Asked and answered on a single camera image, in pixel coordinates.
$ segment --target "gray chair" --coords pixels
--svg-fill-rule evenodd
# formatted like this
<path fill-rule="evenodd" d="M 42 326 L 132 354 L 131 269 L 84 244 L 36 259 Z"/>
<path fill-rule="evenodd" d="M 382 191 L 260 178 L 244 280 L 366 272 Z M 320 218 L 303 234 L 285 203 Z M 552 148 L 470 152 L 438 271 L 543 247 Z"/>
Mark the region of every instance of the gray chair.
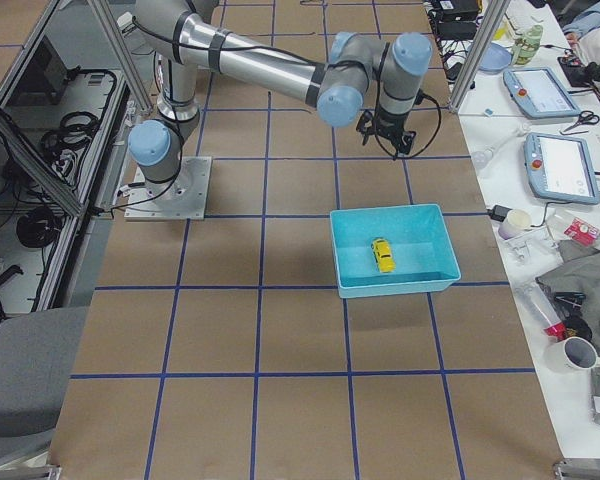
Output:
<path fill-rule="evenodd" d="M 86 315 L 58 308 L 0 327 L 0 465 L 50 444 Z"/>

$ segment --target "water bottle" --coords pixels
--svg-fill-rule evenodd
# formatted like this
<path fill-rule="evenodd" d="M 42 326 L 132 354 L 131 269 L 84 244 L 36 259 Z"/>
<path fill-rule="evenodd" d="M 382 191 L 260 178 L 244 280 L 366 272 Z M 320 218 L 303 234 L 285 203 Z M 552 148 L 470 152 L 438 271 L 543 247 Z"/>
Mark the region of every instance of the water bottle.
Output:
<path fill-rule="evenodd" d="M 513 60 L 515 65 L 526 65 L 540 48 L 542 25 L 536 24 L 516 39 L 513 45 Z"/>
<path fill-rule="evenodd" d="M 547 218 L 547 225 L 551 230 L 566 235 L 583 247 L 600 250 L 600 229 L 562 208 L 556 208 L 555 213 Z"/>
<path fill-rule="evenodd" d="M 516 290 L 520 293 L 519 298 L 524 306 L 540 324 L 544 333 L 556 337 L 558 340 L 564 340 L 567 336 L 567 329 L 540 286 L 535 282 L 530 282 Z"/>

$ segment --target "white table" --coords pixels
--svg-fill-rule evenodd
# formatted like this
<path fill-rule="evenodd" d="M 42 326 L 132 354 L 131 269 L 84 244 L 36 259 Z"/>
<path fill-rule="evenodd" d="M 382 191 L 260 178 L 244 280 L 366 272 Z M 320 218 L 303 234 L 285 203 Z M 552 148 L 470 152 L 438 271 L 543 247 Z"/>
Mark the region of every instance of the white table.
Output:
<path fill-rule="evenodd" d="M 548 6 L 537 10 L 543 18 L 544 35 L 542 44 L 553 44 L 567 48 L 567 43 Z M 507 39 L 500 41 L 510 45 Z M 541 48 L 528 66 L 550 67 L 569 90 L 557 57 L 559 49 Z M 476 88 L 465 98 L 460 111 L 460 121 L 470 152 L 484 150 L 510 132 L 522 122 L 531 125 L 532 132 L 558 134 L 572 122 L 551 123 L 526 119 L 504 87 L 502 74 L 478 73 Z M 593 110 L 600 115 L 600 104 L 594 94 L 575 95 L 574 99 L 583 110 Z M 493 111 L 487 117 L 485 109 Z M 600 123 L 578 130 L 589 133 L 577 135 L 586 139 L 595 170 L 600 171 Z M 527 211 L 534 223 L 542 220 L 546 200 L 535 198 L 527 181 L 522 151 L 523 138 L 515 138 L 498 150 L 494 159 L 478 176 L 480 188 L 487 206 L 500 204 Z M 600 228 L 600 204 L 596 206 L 567 205 L 565 207 Z M 555 268 L 561 263 L 557 252 L 542 247 L 533 247 L 527 264 L 519 263 L 512 251 L 498 236 L 494 223 L 494 235 L 502 255 L 507 275 L 513 288 Z M 591 410 L 591 383 L 588 372 L 557 374 L 549 370 L 543 360 L 546 347 L 553 341 L 542 331 L 541 325 L 531 317 L 516 299 L 520 319 L 537 371 L 547 408 L 553 422 L 558 443 L 565 458 L 600 458 L 600 425 L 593 423 Z"/>

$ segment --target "paper cup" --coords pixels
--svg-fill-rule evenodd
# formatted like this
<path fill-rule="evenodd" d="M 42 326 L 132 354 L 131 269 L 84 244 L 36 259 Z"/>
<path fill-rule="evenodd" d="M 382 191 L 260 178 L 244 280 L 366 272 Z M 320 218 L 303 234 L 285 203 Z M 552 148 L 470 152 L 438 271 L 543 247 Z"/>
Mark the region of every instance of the paper cup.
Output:
<path fill-rule="evenodd" d="M 510 210 L 498 228 L 498 235 L 503 239 L 517 237 L 531 227 L 531 217 L 524 210 Z"/>
<path fill-rule="evenodd" d="M 580 337 L 569 337 L 549 346 L 544 361 L 556 373 L 579 372 L 600 365 L 595 347 Z"/>

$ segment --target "metal pole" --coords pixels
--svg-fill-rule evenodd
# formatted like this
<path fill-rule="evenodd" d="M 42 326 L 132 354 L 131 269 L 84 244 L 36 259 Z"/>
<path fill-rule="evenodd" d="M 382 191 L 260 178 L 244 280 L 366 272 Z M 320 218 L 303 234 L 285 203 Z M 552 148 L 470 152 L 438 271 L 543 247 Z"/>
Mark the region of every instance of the metal pole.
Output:
<path fill-rule="evenodd" d="M 109 3 L 107 0 L 88 0 L 88 2 L 93 13 L 100 22 L 100 26 L 104 30 L 116 57 L 118 57 L 118 61 L 124 72 L 125 80 L 129 85 L 131 94 L 135 97 L 140 106 L 140 111 L 145 115 L 151 113 L 153 104 L 151 103 L 147 90 L 142 84 L 140 74 L 138 73 L 136 65 L 133 63 L 131 53 L 124 43 L 122 34 L 118 29 L 118 24 L 109 9 Z"/>
<path fill-rule="evenodd" d="M 451 112 L 458 113 L 464 97 L 467 95 L 469 88 L 471 88 L 471 83 L 480 67 L 482 57 L 487 48 L 489 48 L 489 44 L 498 30 L 502 17 L 504 17 L 504 13 L 507 11 L 509 1 L 494 0 L 493 2 L 489 2 L 480 28 L 478 28 L 478 32 L 471 43 L 471 51 L 467 55 L 458 79 L 453 86 L 453 92 L 451 92 L 451 98 L 449 99 L 449 110 Z"/>

